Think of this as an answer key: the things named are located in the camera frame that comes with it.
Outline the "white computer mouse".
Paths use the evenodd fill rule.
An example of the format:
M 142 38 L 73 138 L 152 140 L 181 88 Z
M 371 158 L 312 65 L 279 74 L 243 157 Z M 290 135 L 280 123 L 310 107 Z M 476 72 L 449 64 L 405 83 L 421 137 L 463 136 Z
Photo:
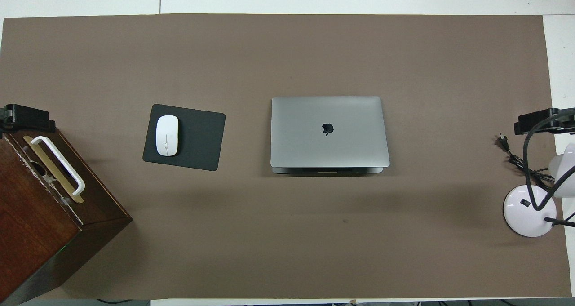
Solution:
M 179 119 L 174 115 L 160 116 L 156 123 L 156 151 L 161 156 L 175 156 L 178 152 Z

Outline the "silver laptop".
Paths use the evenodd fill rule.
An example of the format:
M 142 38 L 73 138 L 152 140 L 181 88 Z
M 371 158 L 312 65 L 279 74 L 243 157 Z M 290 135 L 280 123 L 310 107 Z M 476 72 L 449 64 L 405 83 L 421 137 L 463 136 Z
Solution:
M 276 174 L 381 173 L 390 155 L 380 97 L 274 97 L 270 167 Z

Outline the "dark wooden box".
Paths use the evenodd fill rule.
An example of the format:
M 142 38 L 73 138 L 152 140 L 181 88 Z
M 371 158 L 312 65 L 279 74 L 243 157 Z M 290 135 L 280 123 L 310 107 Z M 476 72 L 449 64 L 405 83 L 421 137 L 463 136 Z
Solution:
M 63 187 L 23 140 L 45 136 L 85 182 L 84 203 Z M 47 147 L 43 150 L 75 185 Z M 0 138 L 0 306 L 16 306 L 62 285 L 132 217 L 65 136 L 21 130 Z

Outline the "white desk lamp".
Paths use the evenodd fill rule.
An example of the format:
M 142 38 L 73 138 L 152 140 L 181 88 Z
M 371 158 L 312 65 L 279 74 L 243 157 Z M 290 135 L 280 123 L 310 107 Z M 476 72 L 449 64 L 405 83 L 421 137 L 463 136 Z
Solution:
M 557 218 L 553 201 L 554 197 L 575 198 L 575 142 L 550 161 L 549 171 L 555 180 L 549 190 L 521 185 L 512 189 L 504 200 L 504 219 L 509 228 L 519 235 L 536 238 L 545 235 L 554 226 L 575 228 L 571 217 L 566 220 Z

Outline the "black mouse pad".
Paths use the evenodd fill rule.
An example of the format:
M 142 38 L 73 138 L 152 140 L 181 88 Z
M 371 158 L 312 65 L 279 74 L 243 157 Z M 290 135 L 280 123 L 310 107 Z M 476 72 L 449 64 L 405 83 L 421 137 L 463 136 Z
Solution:
M 179 119 L 178 152 L 161 156 L 156 151 L 155 130 L 160 116 Z M 220 158 L 226 116 L 213 111 L 154 104 L 150 111 L 142 160 L 150 163 L 216 171 Z

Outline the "brown paper table mat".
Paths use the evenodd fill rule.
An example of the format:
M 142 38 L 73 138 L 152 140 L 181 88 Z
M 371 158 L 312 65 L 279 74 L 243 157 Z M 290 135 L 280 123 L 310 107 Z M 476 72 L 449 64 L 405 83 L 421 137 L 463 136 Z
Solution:
M 275 96 L 380 96 L 391 165 L 277 175 Z M 6 18 L 0 105 L 47 110 L 133 222 L 45 298 L 567 297 L 563 228 L 513 233 L 540 16 Z M 218 169 L 142 160 L 154 104 L 226 116 Z

